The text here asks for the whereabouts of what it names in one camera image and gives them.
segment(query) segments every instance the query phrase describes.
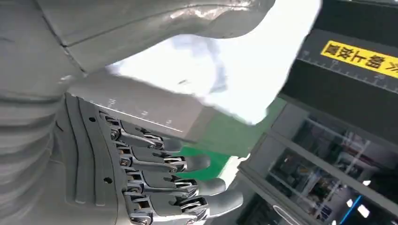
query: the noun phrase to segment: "white paper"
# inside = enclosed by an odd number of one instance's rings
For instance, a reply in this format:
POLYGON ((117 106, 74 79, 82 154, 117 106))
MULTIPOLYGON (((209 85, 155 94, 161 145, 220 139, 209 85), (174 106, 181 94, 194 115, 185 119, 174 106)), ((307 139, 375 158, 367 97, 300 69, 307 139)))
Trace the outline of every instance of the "white paper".
POLYGON ((283 87, 320 0, 277 0, 248 34, 231 39, 179 35, 109 68, 247 123, 263 120, 283 87))

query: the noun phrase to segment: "green surface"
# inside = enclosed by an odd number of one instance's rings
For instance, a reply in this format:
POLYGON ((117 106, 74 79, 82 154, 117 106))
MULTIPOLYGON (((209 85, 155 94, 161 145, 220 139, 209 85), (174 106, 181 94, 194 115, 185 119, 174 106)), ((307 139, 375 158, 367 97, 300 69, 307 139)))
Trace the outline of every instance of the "green surface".
POLYGON ((218 113, 209 122, 204 136, 191 147, 229 156, 246 157, 264 131, 272 126, 285 105, 284 100, 276 98, 268 107, 265 119, 255 126, 246 125, 230 116, 218 113))
POLYGON ((218 177, 230 156, 247 156, 285 105, 285 101, 277 98, 268 107, 266 118, 256 126, 248 126, 222 113, 216 115, 208 124, 204 137, 197 144, 184 147, 181 152, 184 156, 207 154, 211 158, 210 167, 201 171, 180 173, 178 176, 198 180, 218 177))

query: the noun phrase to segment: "hex bolt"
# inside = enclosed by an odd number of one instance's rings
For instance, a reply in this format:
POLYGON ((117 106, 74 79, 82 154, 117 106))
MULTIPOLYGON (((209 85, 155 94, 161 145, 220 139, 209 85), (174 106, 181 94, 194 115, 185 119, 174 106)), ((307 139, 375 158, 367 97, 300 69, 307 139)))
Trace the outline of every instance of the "hex bolt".
POLYGON ((111 139, 114 140, 119 136, 119 132, 117 130, 111 130, 111 139))
POLYGON ((147 225, 148 224, 148 221, 146 221, 146 220, 140 220, 138 222, 139 222, 139 225, 147 225))
POLYGON ((194 219, 190 219, 190 220, 188 220, 186 225, 193 225, 194 223, 195 223, 195 220, 194 219))
POLYGON ((123 159, 122 159, 122 160, 120 161, 120 165, 121 165, 121 166, 127 166, 128 164, 129 164, 129 162, 128 162, 127 160, 123 160, 123 159))

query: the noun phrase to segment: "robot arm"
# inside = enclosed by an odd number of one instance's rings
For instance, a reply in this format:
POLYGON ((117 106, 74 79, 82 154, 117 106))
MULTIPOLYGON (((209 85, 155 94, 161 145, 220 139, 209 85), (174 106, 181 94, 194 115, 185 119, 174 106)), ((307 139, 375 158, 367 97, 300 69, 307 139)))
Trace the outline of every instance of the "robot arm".
POLYGON ((143 209, 123 200, 126 171, 115 169, 100 111, 64 93, 177 34, 243 35, 273 2, 0 0, 0 225, 70 224, 75 215, 108 225, 125 204, 143 209))

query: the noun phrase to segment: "yellow sign with chinese text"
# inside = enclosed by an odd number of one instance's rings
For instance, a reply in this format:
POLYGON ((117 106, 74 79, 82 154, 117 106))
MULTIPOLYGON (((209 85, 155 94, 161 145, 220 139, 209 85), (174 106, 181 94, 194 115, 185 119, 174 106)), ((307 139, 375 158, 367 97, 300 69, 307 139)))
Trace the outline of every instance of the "yellow sign with chinese text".
POLYGON ((398 78, 398 58, 351 45, 329 41, 321 55, 398 78))

